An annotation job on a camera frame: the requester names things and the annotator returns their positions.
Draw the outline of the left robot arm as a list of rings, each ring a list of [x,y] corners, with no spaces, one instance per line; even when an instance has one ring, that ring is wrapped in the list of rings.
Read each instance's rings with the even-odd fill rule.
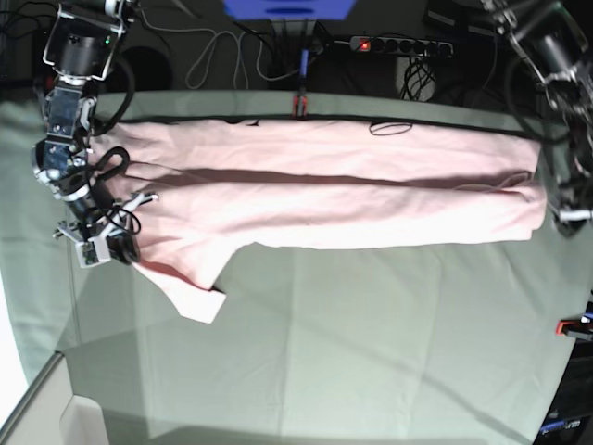
[[[592,222],[592,51],[587,38],[562,1],[483,1],[481,7],[516,53],[503,82],[511,115],[542,145],[568,145],[569,176],[557,181],[551,212],[555,228],[570,238]],[[549,107],[562,116],[566,133],[544,135],[517,110],[511,83],[521,64],[533,73]]]

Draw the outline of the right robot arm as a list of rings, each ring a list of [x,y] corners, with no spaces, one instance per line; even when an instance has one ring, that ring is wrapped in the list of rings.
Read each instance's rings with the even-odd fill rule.
[[[115,146],[98,161],[89,159],[92,138],[115,126],[135,92],[132,69],[117,53],[137,6],[135,1],[63,1],[43,52],[56,77],[42,102],[45,137],[32,149],[32,170],[71,212],[73,221],[59,222],[54,235],[72,242],[83,268],[140,259],[135,240],[140,223],[133,212],[148,198],[134,194],[121,201],[107,189],[107,181],[127,169],[127,150]],[[95,119],[96,85],[113,64],[121,66],[128,90],[116,113],[102,123]]]

